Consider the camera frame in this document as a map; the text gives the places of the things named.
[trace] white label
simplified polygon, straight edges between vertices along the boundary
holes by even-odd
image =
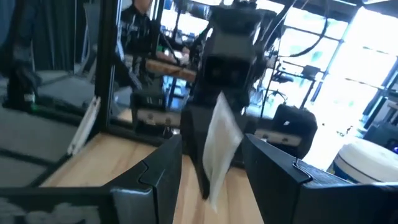
[[[73,206],[60,203],[54,206],[52,212],[24,211],[18,205],[0,198],[0,224],[15,224],[17,217],[23,217],[26,224],[100,224],[100,213],[97,206]]]

